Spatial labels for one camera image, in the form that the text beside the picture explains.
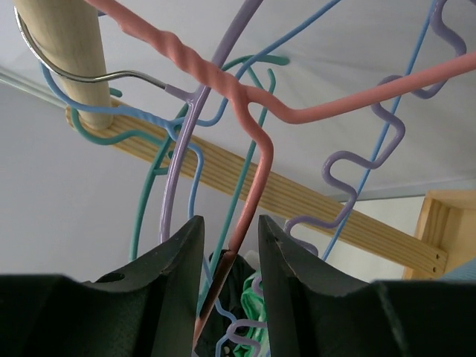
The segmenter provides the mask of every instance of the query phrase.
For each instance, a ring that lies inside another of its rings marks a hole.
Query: white ceiling
[[[122,3],[160,29],[175,32],[206,59],[211,58],[242,4],[231,0]],[[264,1],[230,60],[258,52],[325,3]],[[275,94],[289,106],[302,108],[367,89],[390,74],[403,74],[431,3],[432,0],[342,0],[306,32],[275,52],[291,60],[284,68],[273,67],[277,78]],[[11,1],[0,0],[0,7],[0,66],[44,83],[16,29]],[[469,51],[476,50],[474,5],[468,0],[449,0],[444,20],[465,39]],[[102,17],[100,23],[109,71],[135,69],[183,89],[196,87],[195,80],[148,45],[123,34],[111,19]],[[453,55],[452,48],[430,29],[415,69],[427,68]],[[267,86],[267,66],[254,68]],[[248,78],[243,81],[251,84]],[[112,86],[124,92],[127,103],[165,118],[173,118],[181,107],[179,100],[139,80],[120,80]],[[407,134],[388,162],[370,176],[367,189],[476,178],[475,97],[476,73],[451,80],[433,100],[404,96],[397,114],[407,126]],[[219,100],[216,94],[210,96],[202,114],[204,119],[214,116]],[[382,122],[369,109],[302,126],[284,124],[273,115],[268,115],[265,123],[275,145],[273,170],[326,194],[338,193],[327,187],[320,176],[326,157],[345,149],[368,157],[381,128]],[[195,133],[240,155],[246,154],[250,141],[230,108],[215,127],[197,128]],[[355,185],[361,169],[339,163],[333,173]]]

